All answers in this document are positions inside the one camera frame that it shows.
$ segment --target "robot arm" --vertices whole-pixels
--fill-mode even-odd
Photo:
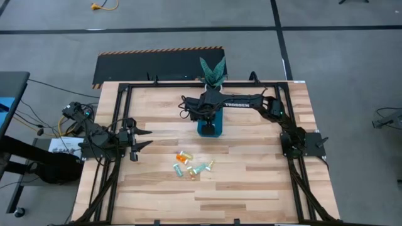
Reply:
[[[63,115],[68,119],[77,121],[85,129],[84,142],[79,144],[82,148],[83,158],[101,158],[104,155],[105,158],[111,160],[116,158],[117,154],[124,155],[125,148],[130,147],[130,160],[138,161],[137,152],[152,143],[152,141],[142,143],[136,141],[135,135],[145,135],[152,132],[138,129],[137,122],[133,118],[124,119],[127,121],[126,127],[120,128],[119,132],[115,134],[114,131],[108,131],[106,127],[88,120],[88,116],[85,115],[81,109],[81,104],[78,102],[71,102],[66,106],[63,109]]]
[[[289,135],[291,148],[295,157],[305,150],[306,131],[296,127],[289,116],[286,115],[282,101],[262,94],[234,95],[222,94],[217,90],[208,90],[201,94],[199,99],[182,96],[183,103],[179,105],[184,111],[189,112],[192,121],[203,120],[207,124],[203,128],[205,132],[214,131],[212,120],[215,113],[223,107],[252,108],[259,112],[261,117],[270,122],[278,123]]]

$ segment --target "wood plank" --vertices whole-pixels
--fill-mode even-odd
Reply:
[[[316,130],[306,84],[288,85],[297,125],[306,131]],[[100,125],[108,126],[112,121],[117,88],[118,82],[103,84],[95,118]],[[257,94],[262,90],[225,87],[223,93]],[[112,223],[153,223],[154,219],[172,224],[233,223],[234,218],[240,218],[242,223],[296,223],[288,163],[279,139],[280,126],[252,109],[225,108],[221,137],[200,137],[197,123],[180,118],[177,105],[182,101],[181,95],[198,98],[203,91],[178,87],[133,89],[129,116],[137,120],[140,129],[153,131],[136,138],[154,142],[138,154],[138,162],[127,156],[122,159]],[[274,89],[269,88],[265,95],[274,96]],[[121,104],[119,118],[123,108]],[[194,155],[189,166],[214,160],[212,171],[203,171],[191,180],[186,166],[180,163],[184,176],[179,178],[173,164],[177,163],[175,155],[180,151]],[[326,166],[313,157],[306,157],[305,162],[312,192],[331,215],[339,217]],[[88,207],[96,166],[94,159],[85,162],[72,219],[79,218]],[[95,195],[102,167],[99,171]],[[306,213],[305,197],[301,196]],[[107,204],[103,202],[103,218]]]

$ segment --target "green object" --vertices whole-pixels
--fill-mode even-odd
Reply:
[[[224,75],[225,57],[215,66],[214,71],[209,68],[207,62],[202,57],[200,57],[200,63],[204,71],[204,78],[200,78],[200,80],[204,84],[215,89],[224,83],[226,80],[226,75]]]

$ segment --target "pile of small objects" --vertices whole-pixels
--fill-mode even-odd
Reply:
[[[183,163],[185,166],[193,160],[194,156],[192,154],[186,153],[184,151],[180,151],[179,154],[176,155],[177,161]],[[208,170],[211,171],[212,165],[214,164],[214,160],[212,160],[208,166],[205,163],[202,163],[201,165],[193,168],[193,166],[187,167],[187,171],[191,176],[192,180],[195,180],[195,175],[201,173],[203,170]],[[176,171],[177,176],[182,177],[183,176],[183,171],[180,169],[179,164],[176,163],[173,165],[173,168]]]

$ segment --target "black mat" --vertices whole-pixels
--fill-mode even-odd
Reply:
[[[165,81],[195,80],[204,74],[200,57],[214,69],[224,56],[221,46],[104,52],[98,56],[92,88],[108,81],[153,80],[155,75]]]

